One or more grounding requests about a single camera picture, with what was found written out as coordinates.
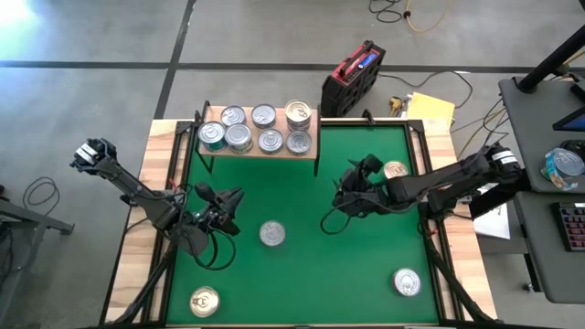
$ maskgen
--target wooden shelf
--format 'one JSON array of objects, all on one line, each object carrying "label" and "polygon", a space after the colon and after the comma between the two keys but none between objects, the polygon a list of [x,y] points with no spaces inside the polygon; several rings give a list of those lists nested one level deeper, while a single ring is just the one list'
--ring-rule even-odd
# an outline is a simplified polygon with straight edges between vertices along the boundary
[{"label": "wooden shelf", "polygon": [[[225,109],[226,106],[209,106],[207,107],[207,113],[205,117],[205,122],[216,121],[221,122],[221,112]],[[297,160],[313,160],[317,158],[317,144],[319,143],[318,138],[318,115],[319,113],[317,110],[311,110],[311,126],[307,133],[311,136],[311,150],[309,150],[308,154],[305,155],[294,155],[291,154],[286,148],[286,138],[288,137],[290,131],[286,123],[286,115],[284,113],[284,109],[276,109],[276,123],[272,126],[272,129],[275,129],[282,134],[282,142],[283,146],[280,152],[277,154],[265,154],[260,150],[258,147],[258,135],[262,129],[257,128],[253,121],[252,121],[252,109],[251,107],[243,107],[244,111],[246,112],[246,125],[250,127],[252,131],[252,141],[254,145],[252,149],[246,154],[234,154],[229,150],[229,148],[225,148],[220,152],[210,152],[208,151],[203,144],[199,145],[199,153],[203,155],[213,155],[213,156],[241,156],[241,157],[266,157],[266,158],[281,158],[281,159],[297,159]]]}]

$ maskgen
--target can lid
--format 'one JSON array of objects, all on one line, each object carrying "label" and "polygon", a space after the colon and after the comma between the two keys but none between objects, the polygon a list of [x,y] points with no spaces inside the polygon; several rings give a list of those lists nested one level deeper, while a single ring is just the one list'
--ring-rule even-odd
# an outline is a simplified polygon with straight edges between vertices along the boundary
[{"label": "can lid", "polygon": [[276,110],[269,104],[260,104],[252,109],[252,120],[256,123],[270,123],[276,119]]},{"label": "can lid", "polygon": [[284,235],[284,226],[276,220],[269,220],[260,227],[260,240],[267,246],[280,245]]},{"label": "can lid", "polygon": [[311,105],[306,101],[289,101],[284,109],[286,118],[292,122],[305,122],[311,118]]},{"label": "can lid", "polygon": [[199,139],[205,143],[221,141],[226,134],[226,129],[219,122],[205,122],[199,127]]},{"label": "can lid", "polygon": [[286,147],[295,153],[305,153],[311,149],[311,136],[305,132],[293,132],[286,138]]},{"label": "can lid", "polygon": [[409,171],[406,166],[400,161],[388,161],[384,164],[384,175],[390,179],[393,177],[400,177],[408,175]]},{"label": "can lid", "polygon": [[400,269],[392,277],[394,288],[404,296],[415,296],[420,292],[420,277],[411,269]]},{"label": "can lid", "polygon": [[208,286],[199,287],[191,295],[189,306],[195,316],[208,317],[219,307],[218,292]]},{"label": "can lid", "polygon": [[242,123],[246,120],[246,112],[240,106],[232,105],[223,109],[221,112],[221,121],[223,124],[230,126],[236,123]]},{"label": "can lid", "polygon": [[244,145],[252,139],[252,131],[245,124],[233,124],[226,131],[226,142],[230,145]]},{"label": "can lid", "polygon": [[555,166],[565,175],[581,175],[585,170],[583,159],[575,153],[562,148],[553,150]]},{"label": "can lid", "polygon": [[282,134],[275,129],[262,131],[258,136],[258,145],[262,150],[276,151],[282,147]]}]

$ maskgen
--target gray floor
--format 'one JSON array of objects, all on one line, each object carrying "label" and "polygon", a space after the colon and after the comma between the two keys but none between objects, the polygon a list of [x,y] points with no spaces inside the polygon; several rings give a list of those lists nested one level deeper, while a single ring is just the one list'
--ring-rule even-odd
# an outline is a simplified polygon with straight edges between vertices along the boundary
[{"label": "gray floor", "polygon": [[[0,3],[0,61],[168,62],[187,0],[10,3],[16,5],[3,8]],[[422,27],[441,14],[444,1],[412,3],[413,21]],[[403,10],[404,2],[397,8]],[[7,15],[7,9],[14,14]],[[420,35],[404,22],[380,24],[368,13],[367,0],[198,0],[194,9],[181,62],[335,64],[373,39],[388,51],[388,65],[530,67],[585,18],[577,0],[454,0],[445,21]],[[128,208],[113,186],[76,173],[68,163],[86,137],[103,136],[118,146],[121,163],[138,173],[165,74],[164,69],[0,68],[0,184],[19,204],[26,185],[38,176],[52,176],[62,199],[54,217],[77,225],[70,237],[46,235],[13,323],[42,323],[43,328],[97,323]],[[204,100],[283,105],[303,98],[316,105],[326,75],[179,70],[164,117],[191,118]],[[418,82],[427,73],[397,75]],[[497,68],[465,74],[474,93],[456,111],[453,127],[484,116],[499,99],[497,82],[509,77]],[[412,91],[380,78],[349,115],[365,108],[388,115],[388,98]],[[459,103],[467,89],[455,76],[443,74],[419,91]],[[458,153],[476,127],[454,133]],[[501,130],[511,132],[507,124]],[[479,133],[463,155],[473,153],[485,136]],[[517,151],[513,134],[502,143]],[[582,327],[585,307],[555,305],[520,291],[527,280],[523,264],[514,256],[485,257],[500,318]]]}]

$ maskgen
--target can with label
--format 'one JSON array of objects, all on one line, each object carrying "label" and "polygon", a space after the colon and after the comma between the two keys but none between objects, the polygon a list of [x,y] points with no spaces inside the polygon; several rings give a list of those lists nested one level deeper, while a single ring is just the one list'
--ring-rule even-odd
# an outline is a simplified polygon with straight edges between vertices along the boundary
[{"label": "can with label", "polygon": [[416,296],[420,292],[419,274],[411,269],[400,269],[392,276],[392,285],[403,296]]},{"label": "can with label", "polygon": [[260,129],[271,128],[276,123],[276,110],[269,104],[260,104],[252,109],[252,120]]},{"label": "can with label", "polygon": [[219,122],[205,122],[199,127],[199,141],[210,152],[219,152],[226,148],[226,128]]},{"label": "can with label", "polygon": [[284,226],[276,220],[269,220],[260,227],[260,240],[269,247],[284,242]]},{"label": "can with label", "polygon": [[244,124],[246,123],[246,112],[240,106],[228,106],[221,112],[221,121],[226,127],[238,123]]},{"label": "can with label", "polygon": [[311,136],[305,132],[292,132],[286,138],[286,148],[293,155],[305,155],[311,150]]},{"label": "can with label", "polygon": [[253,146],[252,131],[244,124],[233,124],[226,131],[226,142],[235,154],[246,154]]},{"label": "can with label", "polygon": [[388,161],[384,164],[384,175],[387,179],[408,175],[409,171],[400,161]]},{"label": "can with label", "polygon": [[311,105],[303,100],[289,101],[284,107],[290,131],[307,131],[311,126]]},{"label": "can with label", "polygon": [[189,306],[196,317],[208,317],[219,307],[218,292],[208,286],[199,287],[191,295]]},{"label": "can with label", "polygon": [[267,129],[258,136],[258,146],[265,154],[277,154],[284,145],[281,132]]}]

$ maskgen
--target green mat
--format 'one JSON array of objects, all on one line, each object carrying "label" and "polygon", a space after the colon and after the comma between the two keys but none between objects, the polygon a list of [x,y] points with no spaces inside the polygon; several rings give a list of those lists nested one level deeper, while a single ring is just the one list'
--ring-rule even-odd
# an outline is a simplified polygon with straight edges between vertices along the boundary
[{"label": "green mat", "polygon": [[[375,154],[411,168],[402,126],[322,127],[319,176],[313,161],[217,157],[213,175],[198,158],[189,183],[206,181],[214,189],[242,187],[246,195],[235,223],[238,254],[223,271],[205,271],[179,250],[171,291],[168,324],[435,324],[438,322],[416,209],[402,215],[371,215],[352,220],[347,230],[327,236],[319,221],[331,208],[333,179]],[[195,195],[188,209],[203,207]],[[267,220],[286,230],[281,246],[264,246],[259,229]],[[335,212],[327,228],[345,220]],[[229,244],[219,238],[216,265],[229,258]],[[202,258],[210,258],[210,248]],[[415,297],[403,297],[390,284],[394,271],[411,268],[421,278]],[[193,291],[208,285],[221,304],[208,318],[189,309]]]}]

